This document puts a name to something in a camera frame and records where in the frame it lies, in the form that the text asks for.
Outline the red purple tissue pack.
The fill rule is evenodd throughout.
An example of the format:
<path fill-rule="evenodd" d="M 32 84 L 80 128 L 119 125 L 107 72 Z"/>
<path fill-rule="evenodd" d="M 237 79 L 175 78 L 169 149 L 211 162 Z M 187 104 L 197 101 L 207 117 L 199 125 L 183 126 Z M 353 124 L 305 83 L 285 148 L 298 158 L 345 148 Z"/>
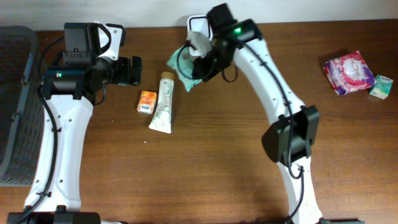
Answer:
<path fill-rule="evenodd" d="M 338 95 L 371 88 L 377 83 L 358 50 L 327 61 L 323 69 Z"/>

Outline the white tube with cork cap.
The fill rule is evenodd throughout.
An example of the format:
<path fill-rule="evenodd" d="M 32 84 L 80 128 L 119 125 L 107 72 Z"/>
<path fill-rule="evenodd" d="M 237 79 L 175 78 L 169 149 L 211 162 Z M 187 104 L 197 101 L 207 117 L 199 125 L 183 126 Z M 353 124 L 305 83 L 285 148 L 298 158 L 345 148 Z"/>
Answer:
<path fill-rule="evenodd" d="M 160 75 L 159 97 L 156 111 L 149 128 L 170 134 L 172 132 L 172 98 L 174 92 L 174 74 L 162 72 Z"/>

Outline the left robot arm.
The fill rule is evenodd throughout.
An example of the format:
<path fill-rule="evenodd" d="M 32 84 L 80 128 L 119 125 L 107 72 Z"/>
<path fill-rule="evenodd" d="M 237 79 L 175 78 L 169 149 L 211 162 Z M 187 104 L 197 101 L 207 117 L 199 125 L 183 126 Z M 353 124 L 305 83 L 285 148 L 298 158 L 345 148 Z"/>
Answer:
<path fill-rule="evenodd" d="M 9 213 L 8 223 L 101 223 L 98 213 L 81 210 L 81 158 L 98 92 L 141 82 L 141 58 L 119 55 L 125 37 L 119 24 L 67 22 L 65 48 L 47 67 L 38 64 L 40 83 L 24 117 L 39 120 L 40 150 L 24 209 Z"/>

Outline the green white tissue pack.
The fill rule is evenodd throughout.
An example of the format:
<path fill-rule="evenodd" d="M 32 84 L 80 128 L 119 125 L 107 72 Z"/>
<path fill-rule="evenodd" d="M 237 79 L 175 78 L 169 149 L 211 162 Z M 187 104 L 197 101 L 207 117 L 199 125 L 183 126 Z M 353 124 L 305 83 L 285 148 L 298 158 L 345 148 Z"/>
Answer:
<path fill-rule="evenodd" d="M 386 99 L 391 91 L 393 79 L 387 78 L 382 75 L 377 75 L 375 77 L 375 80 L 376 83 L 371 88 L 369 94 L 382 100 Z"/>

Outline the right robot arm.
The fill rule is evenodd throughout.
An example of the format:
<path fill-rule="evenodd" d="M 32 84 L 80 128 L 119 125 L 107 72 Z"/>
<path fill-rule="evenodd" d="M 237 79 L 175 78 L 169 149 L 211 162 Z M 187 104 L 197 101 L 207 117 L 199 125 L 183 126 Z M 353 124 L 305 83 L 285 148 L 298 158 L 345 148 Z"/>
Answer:
<path fill-rule="evenodd" d="M 311 176 L 311 147 L 320 118 L 316 106 L 306 106 L 289 87 L 252 19 L 238 21 L 226 3 L 194 19 L 202 26 L 187 26 L 187 42 L 196 57 L 192 77 L 207 82 L 230 65 L 242 71 L 267 115 L 269 128 L 261 141 L 284 182 L 286 223 L 320 223 Z"/>

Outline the teal packet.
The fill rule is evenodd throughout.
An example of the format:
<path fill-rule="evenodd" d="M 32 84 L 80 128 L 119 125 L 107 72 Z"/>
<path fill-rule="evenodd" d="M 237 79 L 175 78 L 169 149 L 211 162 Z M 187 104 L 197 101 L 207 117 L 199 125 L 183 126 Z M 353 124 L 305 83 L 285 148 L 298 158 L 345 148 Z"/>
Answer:
<path fill-rule="evenodd" d="M 188 49 L 177 49 L 169 58 L 166 65 L 175 70 L 178 74 L 178 79 L 183 83 L 187 92 L 189 92 L 195 85 L 202 82 L 202 79 L 194 80 L 193 72 L 193 57 L 190 55 Z"/>

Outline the orange tissue pack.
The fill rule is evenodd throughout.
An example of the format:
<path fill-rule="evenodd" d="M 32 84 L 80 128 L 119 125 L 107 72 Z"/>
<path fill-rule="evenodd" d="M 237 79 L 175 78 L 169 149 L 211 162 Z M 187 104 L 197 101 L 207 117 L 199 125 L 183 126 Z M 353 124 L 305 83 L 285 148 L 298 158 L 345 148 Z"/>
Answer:
<path fill-rule="evenodd" d="M 157 103 L 157 93 L 153 91 L 141 91 L 137 111 L 145 114 L 152 114 Z"/>

